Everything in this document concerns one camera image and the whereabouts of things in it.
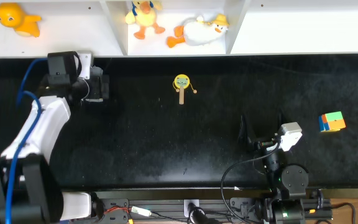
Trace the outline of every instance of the colorful cube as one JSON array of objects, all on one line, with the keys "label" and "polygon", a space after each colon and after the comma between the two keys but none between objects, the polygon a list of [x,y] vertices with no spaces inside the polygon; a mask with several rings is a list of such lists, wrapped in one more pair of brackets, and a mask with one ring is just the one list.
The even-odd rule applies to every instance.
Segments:
[{"label": "colorful cube", "polygon": [[333,112],[323,114],[318,117],[321,132],[339,131],[346,128],[345,120],[342,117],[342,112]]}]

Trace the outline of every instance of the yellow hat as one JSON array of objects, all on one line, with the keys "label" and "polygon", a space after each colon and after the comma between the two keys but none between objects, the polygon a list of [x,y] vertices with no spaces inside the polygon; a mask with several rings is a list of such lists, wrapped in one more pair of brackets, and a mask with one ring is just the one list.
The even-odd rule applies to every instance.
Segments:
[{"label": "yellow hat", "polygon": [[215,23],[220,26],[228,26],[229,25],[229,23],[227,23],[226,16],[223,14],[218,14],[218,16],[216,16],[216,19],[214,21],[212,21],[212,23]]}]

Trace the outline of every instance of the black table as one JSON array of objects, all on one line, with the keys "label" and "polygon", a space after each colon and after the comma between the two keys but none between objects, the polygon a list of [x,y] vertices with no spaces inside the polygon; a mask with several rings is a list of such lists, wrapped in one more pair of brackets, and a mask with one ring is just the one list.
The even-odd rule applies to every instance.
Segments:
[{"label": "black table", "polygon": [[[0,60],[0,153],[28,116],[15,106],[29,59]],[[259,136],[277,131],[281,110],[303,129],[288,154],[310,172],[310,187],[358,187],[358,55],[97,58],[110,74],[111,100],[83,105],[63,127],[50,166],[64,189],[219,187],[231,164],[248,159],[237,136],[246,114]],[[35,91],[46,63],[35,66]],[[178,104],[172,87],[187,74],[194,88]],[[318,116],[342,111],[347,128],[320,133]],[[266,189],[252,164],[226,186]]]}]

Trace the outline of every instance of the white plush duck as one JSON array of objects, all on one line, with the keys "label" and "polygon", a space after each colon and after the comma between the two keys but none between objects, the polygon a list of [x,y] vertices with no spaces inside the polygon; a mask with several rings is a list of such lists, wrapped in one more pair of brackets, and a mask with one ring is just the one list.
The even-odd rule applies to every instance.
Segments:
[{"label": "white plush duck", "polygon": [[190,46],[199,46],[208,44],[222,37],[229,24],[226,16],[219,14],[212,22],[205,22],[202,16],[197,19],[187,19],[183,26],[175,28],[175,37],[168,37],[167,45],[172,48],[176,44],[186,43]]}]

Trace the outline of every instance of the stuffed duck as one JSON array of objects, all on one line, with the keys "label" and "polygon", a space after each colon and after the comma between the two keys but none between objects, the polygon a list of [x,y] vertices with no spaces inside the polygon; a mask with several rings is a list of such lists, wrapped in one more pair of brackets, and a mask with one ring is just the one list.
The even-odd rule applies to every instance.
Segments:
[{"label": "stuffed duck", "polygon": [[38,21],[41,21],[40,16],[27,15],[17,3],[0,4],[0,23],[12,27],[21,36],[39,37]]},{"label": "stuffed duck", "polygon": [[165,28],[156,23],[157,14],[154,9],[162,9],[159,1],[132,1],[132,10],[125,17],[125,21],[129,25],[136,22],[140,26],[140,31],[134,34],[136,38],[143,40],[146,28],[150,26],[155,29],[156,34],[162,34],[165,31]]},{"label": "stuffed duck", "polygon": [[176,38],[168,37],[167,45],[172,48],[180,43],[186,43],[190,46],[208,44],[222,37],[228,27],[226,16],[222,14],[218,14],[212,22],[205,22],[202,16],[197,17],[197,19],[187,19],[183,26],[175,28]]}]

